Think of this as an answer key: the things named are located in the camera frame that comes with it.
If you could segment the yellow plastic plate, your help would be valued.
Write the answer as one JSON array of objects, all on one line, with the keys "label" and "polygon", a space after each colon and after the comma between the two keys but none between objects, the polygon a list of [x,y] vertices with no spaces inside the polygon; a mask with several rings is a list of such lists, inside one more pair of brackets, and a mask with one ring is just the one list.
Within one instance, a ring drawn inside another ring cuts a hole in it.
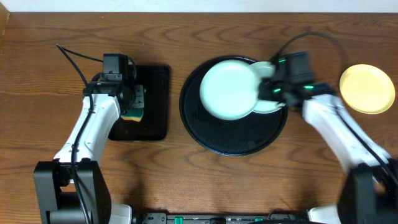
[{"label": "yellow plastic plate", "polygon": [[381,69],[367,64],[347,68],[340,77],[339,88],[346,104],[365,114],[385,112],[396,97],[389,76]]}]

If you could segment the light green plate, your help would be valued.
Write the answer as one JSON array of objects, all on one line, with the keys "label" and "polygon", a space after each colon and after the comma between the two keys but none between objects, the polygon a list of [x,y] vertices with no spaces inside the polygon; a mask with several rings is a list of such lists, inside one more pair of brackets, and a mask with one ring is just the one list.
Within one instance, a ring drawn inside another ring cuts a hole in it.
[{"label": "light green plate", "polygon": [[250,64],[224,60],[212,66],[200,83],[200,99],[212,116],[232,121],[251,113],[257,105],[259,78]]},{"label": "light green plate", "polygon": [[255,90],[257,91],[257,103],[253,109],[253,112],[259,114],[269,114],[279,111],[281,108],[283,108],[285,106],[284,103],[261,99],[261,93],[267,91],[267,89],[261,90],[261,85],[268,82],[274,76],[275,65],[271,64],[270,62],[255,62],[251,64],[249,68],[257,77],[255,87]]}]

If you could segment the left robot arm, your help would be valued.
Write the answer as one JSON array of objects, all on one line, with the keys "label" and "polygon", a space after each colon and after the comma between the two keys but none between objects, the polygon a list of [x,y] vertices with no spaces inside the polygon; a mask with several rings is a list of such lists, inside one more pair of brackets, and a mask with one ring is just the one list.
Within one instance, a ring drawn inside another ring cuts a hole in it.
[{"label": "left robot arm", "polygon": [[113,203],[100,160],[114,123],[133,108],[137,68],[131,57],[104,54],[103,71],[85,82],[83,106],[68,140],[34,169],[42,223],[132,223],[133,209]]}]

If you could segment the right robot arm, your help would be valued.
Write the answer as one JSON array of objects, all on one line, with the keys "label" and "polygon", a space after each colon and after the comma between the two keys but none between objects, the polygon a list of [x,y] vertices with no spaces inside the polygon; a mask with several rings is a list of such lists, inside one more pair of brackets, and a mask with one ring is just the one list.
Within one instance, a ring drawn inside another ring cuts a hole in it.
[{"label": "right robot arm", "polygon": [[311,208],[310,223],[397,223],[397,161],[347,112],[327,83],[315,83],[305,52],[275,56],[254,66],[259,99],[301,112],[347,173],[338,203]]}]

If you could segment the green yellow sponge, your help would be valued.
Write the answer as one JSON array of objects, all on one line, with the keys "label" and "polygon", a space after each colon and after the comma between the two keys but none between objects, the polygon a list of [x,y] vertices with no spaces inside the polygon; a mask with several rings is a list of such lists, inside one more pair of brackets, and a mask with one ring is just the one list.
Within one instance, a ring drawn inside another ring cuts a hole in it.
[{"label": "green yellow sponge", "polygon": [[121,115],[121,118],[125,121],[140,122],[144,115],[143,108],[128,110],[125,114]]}]

